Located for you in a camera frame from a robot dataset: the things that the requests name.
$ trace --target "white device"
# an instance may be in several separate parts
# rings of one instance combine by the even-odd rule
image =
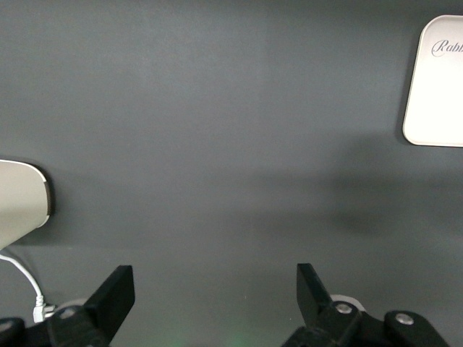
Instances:
[[[36,167],[0,160],[0,249],[42,226],[50,205],[48,182]]]
[[[463,147],[463,16],[440,16],[423,29],[404,136],[415,145]]]

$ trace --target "metal screw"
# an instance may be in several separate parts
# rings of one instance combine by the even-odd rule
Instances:
[[[0,333],[7,331],[9,328],[13,326],[13,322],[9,320],[8,322],[0,324]]]
[[[342,313],[342,314],[349,314],[350,312],[352,312],[352,308],[346,304],[337,304],[336,309],[338,310],[339,313]]]
[[[412,325],[415,321],[411,318],[408,314],[405,313],[398,313],[396,314],[396,320],[399,323],[404,325]]]
[[[75,310],[74,309],[71,309],[71,308],[68,308],[68,309],[65,309],[60,315],[59,317],[62,319],[62,320],[65,320],[66,318],[69,318],[69,317],[72,317],[75,313]]]

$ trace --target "gray table surface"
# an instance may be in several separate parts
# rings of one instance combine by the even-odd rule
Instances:
[[[1,1],[0,157],[56,214],[10,249],[49,301],[119,264],[118,346],[280,346],[298,262],[463,340],[463,150],[401,133],[419,35],[461,1]],[[1,316],[33,290],[0,264]]]

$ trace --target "charging cable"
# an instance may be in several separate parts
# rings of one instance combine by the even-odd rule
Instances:
[[[35,294],[36,294],[35,307],[33,310],[34,323],[43,322],[46,318],[51,317],[54,313],[55,306],[48,305],[45,302],[41,288],[38,286],[37,281],[30,274],[30,272],[27,271],[25,267],[22,266],[21,263],[18,262],[16,259],[0,254],[0,260],[5,260],[7,262],[12,263],[15,267],[17,267],[19,271],[22,272],[24,276],[26,276],[30,284],[32,284],[32,287],[34,288]]]

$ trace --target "bolt head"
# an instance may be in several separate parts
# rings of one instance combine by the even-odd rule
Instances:
[[[397,322],[403,325],[413,325],[413,323],[415,322],[413,318],[411,318],[408,314],[405,313],[396,314],[396,320]]]
[[[349,314],[352,312],[352,308],[347,304],[337,304],[336,309],[342,314]]]

